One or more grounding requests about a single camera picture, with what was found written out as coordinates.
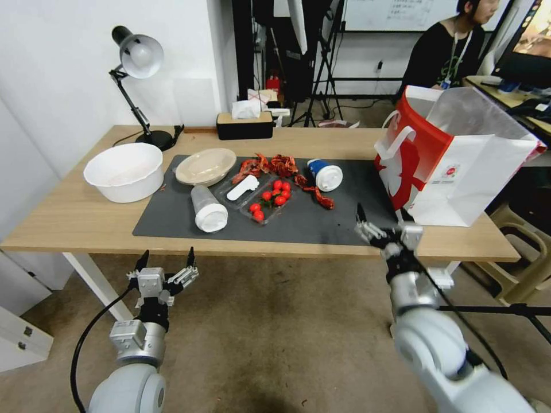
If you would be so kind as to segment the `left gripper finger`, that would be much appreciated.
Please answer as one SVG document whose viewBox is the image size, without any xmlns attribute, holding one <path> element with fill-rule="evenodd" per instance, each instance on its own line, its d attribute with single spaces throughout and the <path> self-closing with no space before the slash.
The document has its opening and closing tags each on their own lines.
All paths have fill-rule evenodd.
<svg viewBox="0 0 551 413">
<path fill-rule="evenodd" d="M 127 273 L 128 279 L 133 279 L 138 276 L 138 274 L 147 267 L 149 261 L 149 250 L 146 250 L 141 257 L 137 260 L 134 270 Z"/>
<path fill-rule="evenodd" d="M 181 287 L 188 287 L 198 276 L 199 270 L 196 266 L 195 252 L 194 248 L 191 247 L 187 256 L 187 266 L 171 276 L 168 279 L 168 283 Z"/>
</svg>

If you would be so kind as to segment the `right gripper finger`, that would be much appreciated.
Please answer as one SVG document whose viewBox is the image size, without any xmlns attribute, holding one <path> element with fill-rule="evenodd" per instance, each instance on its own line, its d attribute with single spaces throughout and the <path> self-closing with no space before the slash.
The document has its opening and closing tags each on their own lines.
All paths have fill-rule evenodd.
<svg viewBox="0 0 551 413">
<path fill-rule="evenodd" d="M 356 207 L 356 225 L 355 233 L 368 245 L 378 246 L 381 241 L 386 239 L 386 232 L 378 228 L 373 223 L 367 221 L 365 211 L 361 203 Z"/>
</svg>

